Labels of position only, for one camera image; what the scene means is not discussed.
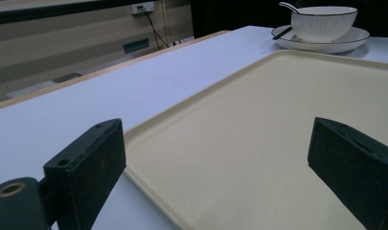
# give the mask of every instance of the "white plate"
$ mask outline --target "white plate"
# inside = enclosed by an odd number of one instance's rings
[[[271,33],[273,36],[278,35],[288,27],[289,25],[278,27]],[[358,46],[362,45],[369,37],[370,33],[367,31],[352,27],[346,34],[331,43],[313,43],[300,39],[294,34],[294,32],[290,31],[283,35],[281,38],[277,39],[277,44],[290,50],[336,54],[357,48]]]

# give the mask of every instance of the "bowl rim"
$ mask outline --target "bowl rim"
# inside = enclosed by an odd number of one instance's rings
[[[345,9],[347,8],[347,9],[351,9],[352,11],[350,11],[350,12],[340,12],[340,13],[325,13],[325,14],[302,12],[302,9],[312,9],[312,8],[345,8]],[[316,6],[316,7],[299,8],[298,10],[300,12],[293,11],[292,14],[308,15],[308,16],[334,16],[334,15],[347,15],[347,14],[352,14],[352,13],[358,13],[358,9],[357,8],[345,7],[345,6]]]

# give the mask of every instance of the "white bowl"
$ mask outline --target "white bowl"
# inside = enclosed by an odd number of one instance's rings
[[[309,7],[291,15],[292,31],[304,41],[330,42],[352,28],[357,9],[350,7]]]

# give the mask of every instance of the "dark background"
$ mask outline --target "dark background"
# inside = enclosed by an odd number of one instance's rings
[[[244,26],[276,28],[290,24],[291,11],[280,7],[279,0],[191,0],[194,37]],[[388,0],[287,0],[298,8],[348,6],[358,9],[354,27],[371,36],[388,37]]]

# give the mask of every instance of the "spoon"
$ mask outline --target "spoon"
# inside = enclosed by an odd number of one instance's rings
[[[293,12],[295,13],[299,13],[298,9],[294,6],[292,6],[291,4],[289,3],[286,3],[286,2],[280,2],[278,5],[282,6],[282,7],[286,7],[290,10],[292,10]]]

